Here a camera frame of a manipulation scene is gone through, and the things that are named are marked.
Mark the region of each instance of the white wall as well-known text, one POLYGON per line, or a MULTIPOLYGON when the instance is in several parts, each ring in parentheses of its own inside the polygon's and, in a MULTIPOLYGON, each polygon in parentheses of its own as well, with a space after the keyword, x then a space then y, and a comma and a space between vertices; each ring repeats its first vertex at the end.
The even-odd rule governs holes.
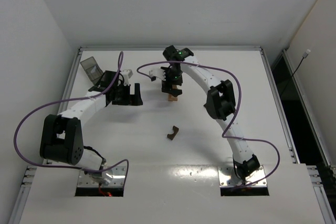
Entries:
POLYGON ((313 109, 333 163, 336 163, 336 0, 318 0, 288 50, 295 68, 303 52, 311 49, 296 73, 313 109))
POLYGON ((316 0, 45 0, 70 43, 261 45, 272 62, 316 0))
MULTIPOLYGON (((0 223, 7 223, 27 164, 13 148, 21 118, 38 105, 60 99, 73 50, 43 0, 0 0, 0 223)), ((45 109, 19 134, 19 147, 35 160, 45 109)))

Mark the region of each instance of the small brown object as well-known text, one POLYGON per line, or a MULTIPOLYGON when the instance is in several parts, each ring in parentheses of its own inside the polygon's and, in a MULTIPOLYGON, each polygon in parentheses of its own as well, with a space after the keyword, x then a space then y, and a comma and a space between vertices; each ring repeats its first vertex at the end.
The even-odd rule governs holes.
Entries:
POLYGON ((168 94, 168 101, 169 102, 176 102, 177 97, 172 96, 171 94, 168 94))
POLYGON ((167 135, 167 138, 169 138, 170 140, 173 140, 176 134, 179 132, 179 128, 176 127, 175 125, 173 126, 173 132, 174 132, 173 134, 167 135))

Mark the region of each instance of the white tabletop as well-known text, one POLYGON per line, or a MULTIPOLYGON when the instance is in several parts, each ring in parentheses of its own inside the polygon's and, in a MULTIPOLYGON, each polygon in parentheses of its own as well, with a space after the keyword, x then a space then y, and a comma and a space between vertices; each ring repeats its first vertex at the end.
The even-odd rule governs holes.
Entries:
MULTIPOLYGON (((77 171, 39 168, 21 223, 323 223, 306 167, 293 164, 289 155, 260 52, 194 53, 202 64, 225 68, 239 79, 243 100, 238 121, 244 135, 278 147, 281 163, 267 180, 270 196, 221 197, 218 174, 177 173, 176 169, 188 169, 188 165, 215 167, 231 162, 231 149, 203 108, 205 93, 191 78, 183 76, 183 94, 177 102, 168 102, 161 82, 135 72, 139 65, 164 60, 162 51, 125 51, 122 68, 133 70, 131 83, 141 84, 144 105, 109 105, 83 130, 84 144, 97 149, 110 164, 129 159, 124 197, 74 197, 77 171), (180 131, 170 141, 166 135, 173 125, 180 131)), ((84 51, 81 60, 94 56, 102 70, 115 71, 118 54, 84 51)), ((224 73, 213 73, 234 83, 224 73)), ((84 95, 91 86, 80 66, 71 97, 84 95)), ((272 147, 250 146, 270 172, 277 161, 272 147)))

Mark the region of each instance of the wooden block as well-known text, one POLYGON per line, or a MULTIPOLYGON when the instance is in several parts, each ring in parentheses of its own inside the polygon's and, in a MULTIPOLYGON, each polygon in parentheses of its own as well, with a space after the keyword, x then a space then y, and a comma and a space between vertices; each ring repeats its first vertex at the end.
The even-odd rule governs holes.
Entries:
POLYGON ((176 102, 177 97, 172 96, 171 94, 168 94, 168 101, 169 102, 176 102))

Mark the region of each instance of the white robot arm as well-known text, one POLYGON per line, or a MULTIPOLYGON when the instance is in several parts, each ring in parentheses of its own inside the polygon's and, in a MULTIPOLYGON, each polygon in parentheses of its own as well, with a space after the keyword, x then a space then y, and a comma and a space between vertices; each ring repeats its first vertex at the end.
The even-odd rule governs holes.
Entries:
MULTIPOLYGON (((187 48, 178 51, 174 46, 170 46, 165 49, 163 55, 168 61, 200 64, 194 54, 187 48)), ((169 68, 152 69, 149 74, 152 80, 162 79, 162 92, 177 96, 182 93, 182 90, 173 89, 172 86, 182 84, 182 73, 186 73, 195 80, 207 94, 205 107, 209 115, 216 120, 224 131, 235 112, 232 83, 229 80, 225 82, 219 80, 207 69, 183 63, 173 63, 169 68)), ((237 121, 230 126, 226 136, 244 137, 237 121)), ((237 174, 242 180, 245 180, 247 176, 260 167, 259 161, 245 140, 231 138, 227 140, 233 152, 237 174)))
POLYGON ((83 145, 82 128, 88 120, 108 104, 142 105, 140 84, 134 84, 134 94, 130 94, 129 78, 132 70, 120 72, 112 87, 104 94, 92 96, 105 90, 116 72, 106 71, 101 79, 87 92, 86 100, 58 115, 48 115, 44 121, 40 145, 40 156, 89 170, 100 170, 106 160, 92 147, 83 145))

